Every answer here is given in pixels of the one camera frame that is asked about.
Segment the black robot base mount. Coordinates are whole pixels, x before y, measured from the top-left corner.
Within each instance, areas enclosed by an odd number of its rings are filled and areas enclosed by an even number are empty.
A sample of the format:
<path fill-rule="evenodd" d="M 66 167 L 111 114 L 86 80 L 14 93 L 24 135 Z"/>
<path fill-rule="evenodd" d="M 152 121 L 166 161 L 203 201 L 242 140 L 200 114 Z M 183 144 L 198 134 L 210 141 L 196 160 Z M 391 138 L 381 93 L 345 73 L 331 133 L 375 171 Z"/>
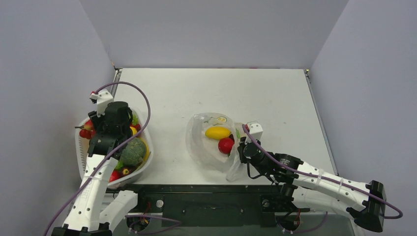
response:
<path fill-rule="evenodd" d="M 274 227 L 293 220 L 299 211 L 280 187 L 267 185 L 128 184 L 138 194 L 134 211 L 160 213 L 184 227 Z"/>

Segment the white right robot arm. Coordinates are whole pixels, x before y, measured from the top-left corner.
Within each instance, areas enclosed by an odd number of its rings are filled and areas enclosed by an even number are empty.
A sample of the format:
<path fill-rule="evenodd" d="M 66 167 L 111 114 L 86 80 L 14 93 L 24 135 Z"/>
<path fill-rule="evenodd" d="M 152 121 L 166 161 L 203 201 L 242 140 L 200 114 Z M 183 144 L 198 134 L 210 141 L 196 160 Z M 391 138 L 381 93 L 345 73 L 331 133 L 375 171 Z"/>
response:
<path fill-rule="evenodd" d="M 241 138 L 239 157 L 248 168 L 254 167 L 259 177 L 278 185 L 279 207 L 328 211 L 352 219 L 368 231 L 383 231 L 386 194 L 382 183 L 343 179 L 294 156 L 263 152 L 259 145 Z"/>

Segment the yellow fake lemon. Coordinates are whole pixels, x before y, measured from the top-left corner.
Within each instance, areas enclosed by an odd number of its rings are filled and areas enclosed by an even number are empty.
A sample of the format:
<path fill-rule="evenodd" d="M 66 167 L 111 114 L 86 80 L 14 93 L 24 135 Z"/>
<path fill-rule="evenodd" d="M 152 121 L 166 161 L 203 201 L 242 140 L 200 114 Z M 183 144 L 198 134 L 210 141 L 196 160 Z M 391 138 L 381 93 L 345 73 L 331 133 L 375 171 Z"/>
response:
<path fill-rule="evenodd" d="M 221 140 L 228 138 L 231 135 L 231 131 L 226 127 L 213 126 L 205 131 L 205 136 L 214 140 Z"/>

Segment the clear printed plastic bag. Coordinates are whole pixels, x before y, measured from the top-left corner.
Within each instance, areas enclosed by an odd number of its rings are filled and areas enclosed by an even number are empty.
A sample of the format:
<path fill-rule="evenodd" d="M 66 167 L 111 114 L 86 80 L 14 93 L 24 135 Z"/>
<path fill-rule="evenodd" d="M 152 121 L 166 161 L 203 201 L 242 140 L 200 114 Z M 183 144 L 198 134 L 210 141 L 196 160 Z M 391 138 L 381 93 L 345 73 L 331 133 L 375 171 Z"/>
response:
<path fill-rule="evenodd" d="M 229 155 L 218 149 L 218 142 L 205 136 L 205 131 L 213 126 L 226 127 L 231 131 L 229 138 L 235 144 Z M 185 143 L 191 158 L 201 167 L 216 170 L 225 175 L 228 182 L 234 182 L 243 177 L 244 164 L 241 163 L 238 145 L 242 130 L 231 118 L 220 113 L 195 114 L 188 121 L 185 132 Z"/>

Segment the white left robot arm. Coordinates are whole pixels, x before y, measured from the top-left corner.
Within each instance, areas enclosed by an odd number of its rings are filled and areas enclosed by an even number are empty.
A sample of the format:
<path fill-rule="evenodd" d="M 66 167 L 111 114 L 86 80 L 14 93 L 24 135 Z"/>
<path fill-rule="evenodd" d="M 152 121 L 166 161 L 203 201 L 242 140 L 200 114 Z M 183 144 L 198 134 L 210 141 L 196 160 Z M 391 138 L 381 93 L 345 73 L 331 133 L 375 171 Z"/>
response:
<path fill-rule="evenodd" d="M 122 151 L 134 135 L 130 128 L 133 113 L 128 103 L 111 102 L 103 115 L 90 112 L 96 134 L 89 142 L 86 170 L 79 190 L 69 200 L 73 207 L 54 236 L 111 236 L 109 222 L 100 222 L 101 204 L 111 174 Z"/>

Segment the red fake cherry bunch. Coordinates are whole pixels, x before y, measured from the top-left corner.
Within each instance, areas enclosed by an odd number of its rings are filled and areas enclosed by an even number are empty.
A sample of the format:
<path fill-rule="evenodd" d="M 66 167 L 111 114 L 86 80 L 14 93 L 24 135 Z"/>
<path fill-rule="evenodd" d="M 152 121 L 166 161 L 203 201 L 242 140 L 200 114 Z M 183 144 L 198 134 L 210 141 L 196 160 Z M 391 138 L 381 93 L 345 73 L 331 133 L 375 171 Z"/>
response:
<path fill-rule="evenodd" d="M 95 128 L 90 119 L 88 119 L 83 125 L 75 126 L 76 129 L 79 129 L 79 136 L 90 140 L 95 135 Z"/>

